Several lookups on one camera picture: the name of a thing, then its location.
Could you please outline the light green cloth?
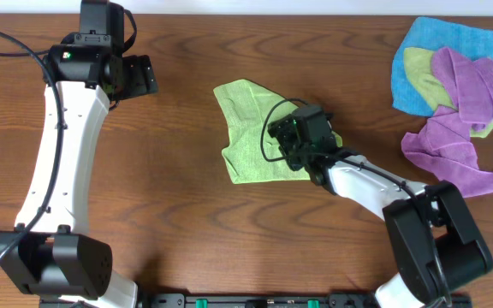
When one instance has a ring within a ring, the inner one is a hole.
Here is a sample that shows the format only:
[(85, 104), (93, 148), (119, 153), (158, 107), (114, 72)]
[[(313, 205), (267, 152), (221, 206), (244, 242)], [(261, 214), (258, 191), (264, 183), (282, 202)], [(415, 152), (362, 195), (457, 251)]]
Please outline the light green cloth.
[(269, 161), (282, 153), (276, 139), (262, 130), (299, 108), (301, 102), (244, 79), (213, 92), (228, 125), (229, 145), (222, 149), (222, 156), (234, 184), (310, 179), (304, 169), (293, 171), (284, 161)]

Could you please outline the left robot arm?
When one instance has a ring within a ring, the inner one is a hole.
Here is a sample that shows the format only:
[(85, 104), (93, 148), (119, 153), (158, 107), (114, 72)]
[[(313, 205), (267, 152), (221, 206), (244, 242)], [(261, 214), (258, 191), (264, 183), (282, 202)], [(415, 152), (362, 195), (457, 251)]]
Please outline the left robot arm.
[(138, 285), (113, 268), (109, 245), (91, 238), (88, 194), (98, 136), (122, 100), (157, 91), (147, 56), (122, 33), (76, 33), (38, 58), (45, 123), (28, 195), (14, 228), (0, 231), (0, 269), (45, 305), (137, 307)]

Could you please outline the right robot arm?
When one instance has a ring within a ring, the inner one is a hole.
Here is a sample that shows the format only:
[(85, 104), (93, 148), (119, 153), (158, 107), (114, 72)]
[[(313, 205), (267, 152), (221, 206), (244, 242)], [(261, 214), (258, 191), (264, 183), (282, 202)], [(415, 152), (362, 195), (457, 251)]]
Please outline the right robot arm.
[(318, 186), (383, 219), (398, 272), (380, 286), (380, 307), (447, 307), (453, 292), (493, 270), (493, 257), (466, 201), (452, 183), (412, 182), (340, 147), (326, 114), (265, 121), (281, 159)]

